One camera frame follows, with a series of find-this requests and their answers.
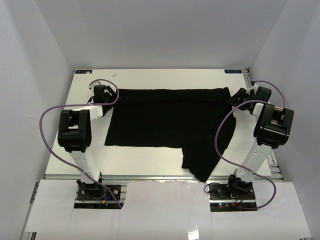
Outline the black t-shirt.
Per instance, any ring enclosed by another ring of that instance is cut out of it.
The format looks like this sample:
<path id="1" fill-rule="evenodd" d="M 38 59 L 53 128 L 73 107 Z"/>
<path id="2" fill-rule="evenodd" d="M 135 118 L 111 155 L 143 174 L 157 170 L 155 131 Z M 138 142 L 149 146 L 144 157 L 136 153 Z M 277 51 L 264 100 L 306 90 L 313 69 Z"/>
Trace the black t-shirt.
<path id="1" fill-rule="evenodd" d="M 121 89 L 119 97 L 106 146 L 181 149 L 182 168 L 208 180 L 236 128 L 227 87 Z"/>

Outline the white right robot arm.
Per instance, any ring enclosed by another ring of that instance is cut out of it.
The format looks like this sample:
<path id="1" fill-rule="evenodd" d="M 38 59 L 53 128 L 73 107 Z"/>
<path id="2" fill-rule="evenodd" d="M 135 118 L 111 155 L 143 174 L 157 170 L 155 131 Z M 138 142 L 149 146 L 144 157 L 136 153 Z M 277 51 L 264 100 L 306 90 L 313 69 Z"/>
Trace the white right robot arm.
<path id="1" fill-rule="evenodd" d="M 232 198 L 245 196 L 253 186 L 255 173 L 268 155 L 287 143 L 295 112 L 289 108 L 268 103 L 272 91 L 254 86 L 240 88 L 227 102 L 242 111 L 249 111 L 256 119 L 253 130 L 254 142 L 246 158 L 228 178 L 227 191 Z"/>

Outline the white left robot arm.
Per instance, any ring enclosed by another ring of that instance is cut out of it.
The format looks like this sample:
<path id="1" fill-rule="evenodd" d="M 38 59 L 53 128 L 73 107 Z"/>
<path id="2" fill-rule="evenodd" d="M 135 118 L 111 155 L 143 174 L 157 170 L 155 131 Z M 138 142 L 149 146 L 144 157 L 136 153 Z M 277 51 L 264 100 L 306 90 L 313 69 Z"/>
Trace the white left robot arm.
<path id="1" fill-rule="evenodd" d="M 109 103 L 116 100 L 117 94 L 109 85 L 100 83 L 90 89 L 93 96 L 89 99 L 89 106 L 60 112 L 57 141 L 81 169 L 80 179 L 77 180 L 79 188 L 93 199 L 101 200 L 107 190 L 100 185 L 102 174 L 89 151 L 92 143 L 91 121 L 106 115 L 113 107 Z"/>

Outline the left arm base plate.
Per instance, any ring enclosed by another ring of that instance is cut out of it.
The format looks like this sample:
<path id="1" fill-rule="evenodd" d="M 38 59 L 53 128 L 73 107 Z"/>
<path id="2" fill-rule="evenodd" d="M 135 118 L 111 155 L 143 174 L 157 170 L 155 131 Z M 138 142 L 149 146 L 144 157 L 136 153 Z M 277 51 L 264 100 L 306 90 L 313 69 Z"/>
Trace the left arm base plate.
<path id="1" fill-rule="evenodd" d="M 122 207 L 124 204 L 124 200 L 121 200 L 122 186 L 112 184 L 107 185 L 107 187 Z M 119 210 L 121 207 L 118 206 L 113 196 L 105 188 L 101 190 L 86 190 L 82 186 L 78 186 L 77 188 L 74 201 L 75 209 Z"/>

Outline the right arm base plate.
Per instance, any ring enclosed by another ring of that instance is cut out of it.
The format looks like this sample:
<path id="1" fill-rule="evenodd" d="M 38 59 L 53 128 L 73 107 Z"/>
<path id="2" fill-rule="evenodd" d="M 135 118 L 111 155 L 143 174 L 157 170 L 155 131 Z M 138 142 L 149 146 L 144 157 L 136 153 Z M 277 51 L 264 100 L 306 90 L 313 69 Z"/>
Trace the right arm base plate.
<path id="1" fill-rule="evenodd" d="M 251 188 L 246 194 L 232 195 L 228 191 L 227 184 L 209 183 L 204 187 L 204 191 L 209 196 L 210 211 L 218 212 L 241 212 L 256 211 L 256 195 Z"/>

